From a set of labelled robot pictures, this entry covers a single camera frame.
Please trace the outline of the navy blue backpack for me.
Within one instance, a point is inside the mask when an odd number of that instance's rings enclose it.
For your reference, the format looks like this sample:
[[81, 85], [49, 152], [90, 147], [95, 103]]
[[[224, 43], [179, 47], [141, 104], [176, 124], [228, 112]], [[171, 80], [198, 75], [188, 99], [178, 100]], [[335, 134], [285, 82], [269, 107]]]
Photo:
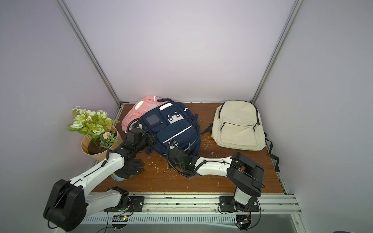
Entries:
[[201, 129], [198, 115], [184, 104], [171, 99], [158, 100], [160, 106], [146, 112], [140, 122], [153, 143], [146, 154], [157, 152], [166, 156], [168, 145], [175, 144], [191, 156], [196, 156], [201, 146]]

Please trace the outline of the cream canvas backpack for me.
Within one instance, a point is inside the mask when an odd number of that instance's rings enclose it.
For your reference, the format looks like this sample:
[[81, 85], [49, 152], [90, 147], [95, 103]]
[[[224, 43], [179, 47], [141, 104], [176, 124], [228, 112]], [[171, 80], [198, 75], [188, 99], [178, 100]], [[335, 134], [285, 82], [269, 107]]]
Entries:
[[275, 171], [280, 172], [279, 158], [272, 154], [273, 143], [267, 138], [258, 108], [251, 102], [221, 104], [213, 122], [201, 134], [206, 133], [211, 133], [216, 144], [224, 148], [260, 151], [268, 147], [270, 158], [276, 161]]

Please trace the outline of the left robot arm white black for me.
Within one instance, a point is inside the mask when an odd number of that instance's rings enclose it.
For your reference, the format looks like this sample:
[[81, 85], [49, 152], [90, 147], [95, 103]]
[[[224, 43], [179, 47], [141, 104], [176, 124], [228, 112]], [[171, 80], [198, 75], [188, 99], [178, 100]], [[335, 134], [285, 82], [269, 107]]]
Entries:
[[61, 179], [53, 185], [43, 213], [44, 219], [56, 228], [70, 232], [92, 214], [116, 206], [126, 209], [126, 190], [119, 187], [107, 192], [93, 190], [112, 174], [122, 180], [141, 174], [144, 163], [136, 156], [155, 141], [155, 136], [144, 129], [129, 130], [125, 140], [116, 149], [108, 150], [99, 164], [68, 181]]

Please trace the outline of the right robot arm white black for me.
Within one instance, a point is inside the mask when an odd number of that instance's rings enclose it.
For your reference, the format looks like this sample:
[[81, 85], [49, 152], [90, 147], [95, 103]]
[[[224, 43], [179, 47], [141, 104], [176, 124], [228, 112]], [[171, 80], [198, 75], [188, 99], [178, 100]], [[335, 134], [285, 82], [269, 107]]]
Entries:
[[259, 198], [265, 187], [264, 168], [240, 152], [230, 157], [212, 159], [190, 156], [171, 144], [166, 149], [166, 159], [172, 169], [186, 178], [209, 175], [228, 178], [236, 186], [233, 203], [242, 207], [249, 206], [249, 201]]

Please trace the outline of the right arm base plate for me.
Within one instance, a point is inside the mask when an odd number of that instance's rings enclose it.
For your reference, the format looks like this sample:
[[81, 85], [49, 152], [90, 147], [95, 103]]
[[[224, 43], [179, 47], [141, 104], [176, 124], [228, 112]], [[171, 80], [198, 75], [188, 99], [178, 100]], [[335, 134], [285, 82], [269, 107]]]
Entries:
[[257, 198], [250, 197], [247, 204], [241, 204], [234, 200], [233, 196], [219, 197], [219, 210], [222, 213], [226, 212], [259, 212], [260, 207]]

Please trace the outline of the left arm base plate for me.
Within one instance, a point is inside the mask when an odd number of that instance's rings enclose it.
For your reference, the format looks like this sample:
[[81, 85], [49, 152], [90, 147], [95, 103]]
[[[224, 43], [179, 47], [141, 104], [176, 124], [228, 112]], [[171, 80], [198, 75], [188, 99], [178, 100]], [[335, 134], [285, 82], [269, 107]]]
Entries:
[[107, 212], [141, 212], [144, 206], [144, 196], [130, 195], [120, 201], [117, 206], [105, 209]]

